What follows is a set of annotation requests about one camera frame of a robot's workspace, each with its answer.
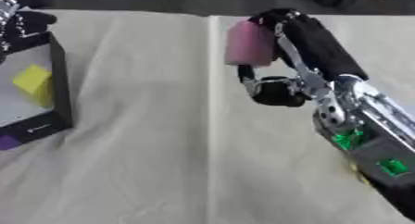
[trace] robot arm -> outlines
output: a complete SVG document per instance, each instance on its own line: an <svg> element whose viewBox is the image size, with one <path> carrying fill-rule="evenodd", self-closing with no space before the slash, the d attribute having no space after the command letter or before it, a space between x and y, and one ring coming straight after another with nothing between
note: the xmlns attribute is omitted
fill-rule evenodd
<svg viewBox="0 0 415 224"><path fill-rule="evenodd" d="M277 58L296 76L257 79L258 65ZM226 61L237 66L240 82L257 103L297 107L312 102L318 134L415 220L415 205L401 196L415 193L415 120L368 84L366 72L317 19L273 9L238 23L229 32Z"/></svg>
<svg viewBox="0 0 415 224"><path fill-rule="evenodd" d="M23 10L51 5L51 0L0 0L0 62L10 47L27 36L47 31L57 18L53 15Z"/></svg>

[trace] purple object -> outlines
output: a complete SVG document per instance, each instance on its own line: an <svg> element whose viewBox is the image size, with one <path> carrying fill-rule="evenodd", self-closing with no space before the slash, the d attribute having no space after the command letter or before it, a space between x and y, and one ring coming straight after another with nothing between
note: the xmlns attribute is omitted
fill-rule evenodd
<svg viewBox="0 0 415 224"><path fill-rule="evenodd" d="M21 146L21 143L16 139L7 135L0 136L0 150L4 151L18 146Z"/></svg>
<svg viewBox="0 0 415 224"><path fill-rule="evenodd" d="M269 66L274 37L271 31L250 21L241 21L228 31L227 65Z"/></svg>

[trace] yellow block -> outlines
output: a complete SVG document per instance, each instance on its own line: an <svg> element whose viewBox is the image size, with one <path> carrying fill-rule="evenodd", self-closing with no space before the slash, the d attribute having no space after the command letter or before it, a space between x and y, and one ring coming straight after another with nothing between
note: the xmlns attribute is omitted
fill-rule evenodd
<svg viewBox="0 0 415 224"><path fill-rule="evenodd" d="M39 106L52 106L52 72L37 65L31 65L13 79L13 84Z"/></svg>

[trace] green light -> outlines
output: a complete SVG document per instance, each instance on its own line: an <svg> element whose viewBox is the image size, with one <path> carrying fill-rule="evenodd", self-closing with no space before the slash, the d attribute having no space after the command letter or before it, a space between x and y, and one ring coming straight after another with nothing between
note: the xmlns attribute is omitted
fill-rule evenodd
<svg viewBox="0 0 415 224"><path fill-rule="evenodd" d="M401 161L396 159L380 161L377 165L381 166L382 170L390 176L397 176L409 171L409 169Z"/></svg>
<svg viewBox="0 0 415 224"><path fill-rule="evenodd" d="M350 150L361 145L363 131L353 130L346 134L336 134L332 140L337 143L343 150Z"/></svg>

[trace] table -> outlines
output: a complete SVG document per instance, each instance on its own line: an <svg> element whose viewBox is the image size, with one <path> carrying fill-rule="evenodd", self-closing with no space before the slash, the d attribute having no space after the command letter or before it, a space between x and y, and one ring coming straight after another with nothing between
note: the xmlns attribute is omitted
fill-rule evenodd
<svg viewBox="0 0 415 224"><path fill-rule="evenodd" d="M0 153L0 223L410 223L313 131L311 105L248 98L223 65L241 18L53 13L76 128ZM319 18L413 105L414 18Z"/></svg>

